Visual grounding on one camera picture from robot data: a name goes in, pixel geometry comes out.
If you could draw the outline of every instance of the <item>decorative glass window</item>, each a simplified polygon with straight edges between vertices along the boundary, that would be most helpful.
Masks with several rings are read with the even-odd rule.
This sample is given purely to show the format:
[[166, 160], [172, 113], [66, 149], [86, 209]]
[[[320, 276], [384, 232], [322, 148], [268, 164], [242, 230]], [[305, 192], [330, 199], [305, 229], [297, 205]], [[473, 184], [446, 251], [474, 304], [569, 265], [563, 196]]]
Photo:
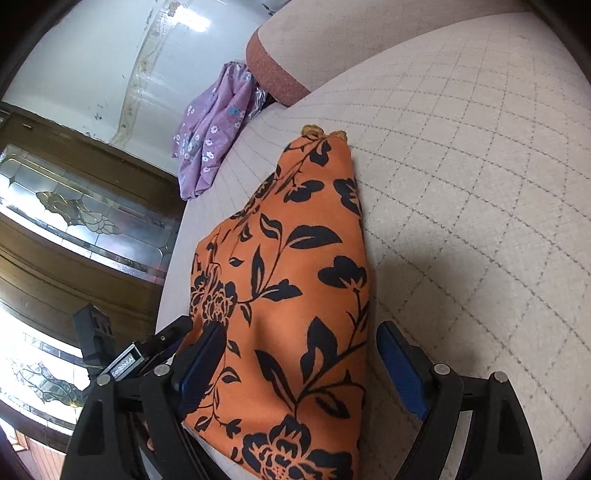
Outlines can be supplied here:
[[0, 213], [84, 257], [163, 284], [180, 222], [8, 145]]
[[80, 349], [17, 320], [0, 306], [0, 400], [21, 414], [72, 435], [90, 385]]

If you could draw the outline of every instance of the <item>sofa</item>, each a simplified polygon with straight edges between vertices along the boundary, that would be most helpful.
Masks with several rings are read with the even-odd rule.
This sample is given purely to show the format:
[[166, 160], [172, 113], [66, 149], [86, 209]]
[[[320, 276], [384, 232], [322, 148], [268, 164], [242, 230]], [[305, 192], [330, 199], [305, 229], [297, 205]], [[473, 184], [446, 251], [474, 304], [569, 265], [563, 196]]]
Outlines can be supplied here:
[[[307, 1], [293, 0], [268, 25], [296, 23], [287, 15]], [[461, 375], [506, 372], [543, 478], [563, 480], [591, 442], [591, 86], [532, 12], [468, 10], [389, 38], [355, 65], [335, 66], [326, 46], [317, 52], [332, 70], [318, 73], [314, 63], [317, 81], [301, 84], [310, 93], [263, 110], [212, 188], [188, 202], [157, 330], [189, 310], [196, 244], [242, 208], [301, 127], [345, 130], [364, 210], [373, 331], [392, 320]], [[420, 424], [375, 346], [367, 386], [361, 478], [391, 479]], [[444, 479], [455, 476], [468, 424], [462, 414]], [[231, 478], [253, 478], [209, 451]]]

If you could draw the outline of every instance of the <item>plant stem print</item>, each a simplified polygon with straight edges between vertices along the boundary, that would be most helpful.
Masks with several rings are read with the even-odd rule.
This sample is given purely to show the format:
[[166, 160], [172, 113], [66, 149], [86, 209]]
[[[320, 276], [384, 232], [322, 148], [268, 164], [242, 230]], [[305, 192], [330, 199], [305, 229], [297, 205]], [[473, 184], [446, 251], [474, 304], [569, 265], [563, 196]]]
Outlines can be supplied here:
[[190, 315], [228, 345], [188, 426], [266, 480], [352, 480], [369, 278], [344, 132], [306, 126], [246, 206], [196, 249]]

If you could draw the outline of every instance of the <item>black mechanical device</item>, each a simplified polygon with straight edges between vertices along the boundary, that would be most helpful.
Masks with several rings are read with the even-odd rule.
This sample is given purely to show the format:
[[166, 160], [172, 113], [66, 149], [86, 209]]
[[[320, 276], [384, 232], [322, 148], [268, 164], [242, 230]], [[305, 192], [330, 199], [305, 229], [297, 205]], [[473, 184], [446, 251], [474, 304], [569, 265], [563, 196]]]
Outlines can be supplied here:
[[[140, 450], [164, 480], [228, 480], [181, 425], [199, 405], [226, 348], [223, 326], [211, 323], [168, 364], [192, 327], [188, 317], [177, 319], [146, 342], [133, 343], [97, 377], [61, 480], [148, 480]], [[400, 397], [423, 422], [395, 480], [438, 480], [459, 414], [467, 410], [472, 420], [456, 480], [541, 480], [534, 441], [503, 372], [485, 380], [433, 365], [392, 322], [380, 325], [376, 340]], [[148, 431], [153, 454], [145, 447]]]

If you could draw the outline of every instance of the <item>brown door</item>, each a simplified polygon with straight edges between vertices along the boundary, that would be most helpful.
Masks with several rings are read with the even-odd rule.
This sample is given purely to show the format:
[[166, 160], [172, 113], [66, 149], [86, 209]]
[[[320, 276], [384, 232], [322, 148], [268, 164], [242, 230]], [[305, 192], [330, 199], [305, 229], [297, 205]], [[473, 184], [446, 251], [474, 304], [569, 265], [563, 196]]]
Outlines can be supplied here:
[[[58, 170], [52, 170], [58, 175], [46, 173], [47, 179], [51, 179], [53, 184], [57, 182], [62, 189], [75, 190], [71, 185], [59, 183], [59, 169], [83, 178], [91, 186], [112, 192], [113, 198], [120, 202], [128, 199], [133, 205], [142, 205], [166, 218], [179, 218], [182, 204], [170, 179], [89, 145], [77, 139], [68, 129], [45, 125], [13, 113], [0, 128], [0, 153], [15, 149], [21, 152], [18, 157], [20, 167], [27, 172], [41, 161], [35, 163], [27, 158], [27, 154], [56, 166]], [[6, 156], [0, 157], [0, 173], [4, 163], [5, 176], [10, 175], [6, 172], [9, 170], [7, 161]], [[0, 180], [4, 181], [4, 192], [8, 192], [7, 188], [15, 189], [12, 184], [16, 181], [14, 178], [6, 180], [0, 177]], [[42, 227], [38, 225], [36, 228], [40, 234], [34, 233], [26, 222], [21, 222], [20, 217], [11, 213], [22, 211], [26, 216], [27, 209], [44, 213], [45, 208], [59, 212], [68, 226], [82, 229], [90, 225], [87, 220], [90, 219], [93, 223], [88, 226], [92, 230], [89, 234], [103, 232], [108, 235], [109, 242], [115, 243], [123, 228], [111, 224], [105, 215], [98, 212], [98, 208], [94, 212], [80, 200], [64, 200], [67, 196], [60, 196], [61, 203], [56, 203], [47, 187], [40, 185], [35, 189], [33, 184], [29, 188], [28, 200], [23, 200], [24, 206], [9, 205], [11, 200], [0, 200], [0, 203], [3, 202], [0, 207], [4, 208], [4, 213], [0, 212], [0, 307], [8, 309], [34, 328], [71, 345], [77, 345], [72, 315], [88, 303], [111, 318], [113, 332], [121, 347], [154, 333], [163, 283], [161, 277], [148, 281], [107, 267], [86, 258], [90, 257], [90, 253], [84, 255], [86, 244], [79, 245], [82, 254], [75, 253], [62, 244], [43, 238], [45, 233], [39, 230]], [[105, 202], [107, 207], [114, 205], [108, 199], [103, 200]], [[170, 256], [173, 246], [174, 238], [171, 236], [164, 247], [158, 248], [163, 255]], [[148, 265], [145, 278], [152, 278], [152, 274], [157, 276], [164, 269], [164, 260], [160, 266], [157, 263]]]

